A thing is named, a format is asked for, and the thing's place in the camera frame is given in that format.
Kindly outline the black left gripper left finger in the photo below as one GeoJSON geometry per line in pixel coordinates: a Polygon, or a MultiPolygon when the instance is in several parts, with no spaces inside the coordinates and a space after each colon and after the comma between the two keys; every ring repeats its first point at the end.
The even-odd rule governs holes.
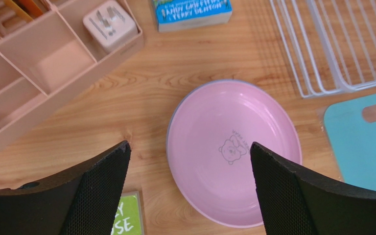
{"type": "Polygon", "coordinates": [[[48,177],[0,189],[0,235],[108,235],[130,157],[122,141],[48,177]]]}

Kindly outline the pink plate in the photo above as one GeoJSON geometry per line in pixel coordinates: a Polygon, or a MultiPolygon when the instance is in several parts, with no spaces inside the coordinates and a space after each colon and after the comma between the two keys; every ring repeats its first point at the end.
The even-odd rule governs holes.
{"type": "Polygon", "coordinates": [[[209,82],[175,109],[166,135],[169,168],[181,194],[211,221],[233,228],[263,224],[250,156],[254,142],[303,161],[289,115],[253,84],[209,82]]]}

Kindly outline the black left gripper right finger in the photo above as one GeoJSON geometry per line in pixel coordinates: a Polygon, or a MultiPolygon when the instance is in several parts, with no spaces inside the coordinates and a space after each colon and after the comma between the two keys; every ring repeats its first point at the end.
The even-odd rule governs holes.
{"type": "Polygon", "coordinates": [[[324,176],[258,142],[250,155],[268,235],[376,235],[376,191],[324,176]]]}

